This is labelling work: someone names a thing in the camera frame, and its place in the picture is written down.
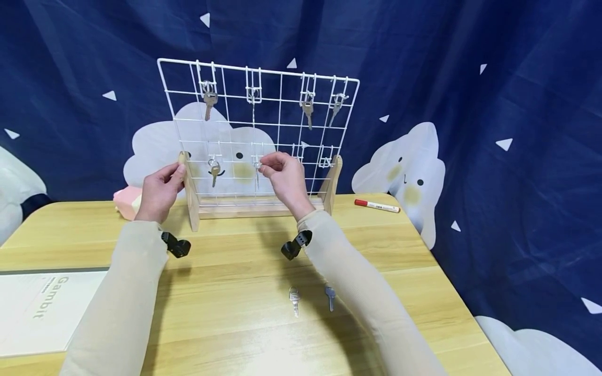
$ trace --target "hand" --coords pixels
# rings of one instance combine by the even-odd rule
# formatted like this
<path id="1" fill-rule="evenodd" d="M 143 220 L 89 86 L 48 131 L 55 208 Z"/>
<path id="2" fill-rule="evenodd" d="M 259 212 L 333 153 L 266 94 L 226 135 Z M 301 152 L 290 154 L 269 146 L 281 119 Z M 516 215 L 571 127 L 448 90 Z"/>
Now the hand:
<path id="1" fill-rule="evenodd" d="M 270 179 L 276 197 L 287 206 L 297 222 L 315 210 L 305 188 L 303 165 L 297 158 L 275 152 L 263 156 L 259 161 L 262 164 L 259 172 Z"/>
<path id="2" fill-rule="evenodd" d="M 144 179 L 142 202 L 134 221 L 163 223 L 176 196 L 184 188 L 186 165 L 170 164 Z"/>

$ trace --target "wooden base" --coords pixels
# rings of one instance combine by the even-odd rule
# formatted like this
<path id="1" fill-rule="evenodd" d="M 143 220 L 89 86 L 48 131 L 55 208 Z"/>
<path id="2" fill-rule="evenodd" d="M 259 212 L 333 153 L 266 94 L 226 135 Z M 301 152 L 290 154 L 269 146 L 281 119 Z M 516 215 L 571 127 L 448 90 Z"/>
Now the wooden base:
<path id="1" fill-rule="evenodd" d="M 180 153 L 178 160 L 186 163 L 184 152 Z M 318 210 L 325 210 L 332 214 L 334 198 L 337 193 L 338 177 L 343 167 L 343 159 L 335 155 L 334 165 L 328 171 L 326 180 L 322 183 L 317 196 L 310 196 L 309 200 Z M 190 227 L 193 232 L 199 230 L 199 221 L 212 218 L 246 218 L 246 217 L 286 217 L 291 215 L 288 208 L 275 196 L 270 197 L 224 197 L 209 199 L 207 202 L 199 202 L 196 194 L 194 180 L 186 170 L 184 185 L 186 187 L 186 199 L 188 203 L 188 215 Z"/>

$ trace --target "table surface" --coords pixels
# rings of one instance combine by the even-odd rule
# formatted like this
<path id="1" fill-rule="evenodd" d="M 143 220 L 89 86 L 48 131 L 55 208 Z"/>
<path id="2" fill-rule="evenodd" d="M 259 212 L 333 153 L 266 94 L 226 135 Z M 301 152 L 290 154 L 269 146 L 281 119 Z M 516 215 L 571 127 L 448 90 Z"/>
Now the table surface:
<path id="1" fill-rule="evenodd" d="M 450 375 L 509 375 L 407 216 L 337 195 L 334 218 L 393 287 Z M 396 205 L 384 195 L 362 199 Z M 126 221 L 111 202 L 55 203 L 0 249 L 0 270 L 100 267 Z M 143 375 L 380 375 L 367 335 L 301 253 L 280 254 L 292 217 L 202 220 L 177 203 L 164 230 L 192 243 L 161 276 Z M 295 318 L 288 289 L 302 299 Z M 0 374 L 56 375 L 64 353 L 0 359 Z"/>

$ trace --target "wire grid panel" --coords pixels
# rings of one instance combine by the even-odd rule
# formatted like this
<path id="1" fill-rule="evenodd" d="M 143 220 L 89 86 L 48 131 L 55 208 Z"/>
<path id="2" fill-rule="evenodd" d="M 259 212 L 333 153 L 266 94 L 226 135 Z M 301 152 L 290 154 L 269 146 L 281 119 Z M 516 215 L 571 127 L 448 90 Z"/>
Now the wire grid panel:
<path id="1" fill-rule="evenodd" d="M 340 154 L 359 80 L 165 58 L 157 64 L 201 206 L 273 205 L 262 200 L 275 194 L 256 168 L 275 151 L 296 157 L 308 194 L 321 193 Z M 217 98 L 208 120 L 205 96 Z M 311 128 L 306 102 L 313 107 Z"/>

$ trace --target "left hand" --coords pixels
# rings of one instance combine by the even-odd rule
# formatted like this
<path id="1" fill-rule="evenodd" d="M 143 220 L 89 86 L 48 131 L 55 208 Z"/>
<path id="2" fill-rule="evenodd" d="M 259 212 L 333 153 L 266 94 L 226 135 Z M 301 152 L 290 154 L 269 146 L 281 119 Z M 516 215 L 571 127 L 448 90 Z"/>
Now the left hand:
<path id="1" fill-rule="evenodd" d="M 163 223 L 176 202 L 178 192 L 184 189 L 185 174 L 186 166 L 176 162 L 147 176 L 142 186 L 140 209 L 134 221 Z"/>

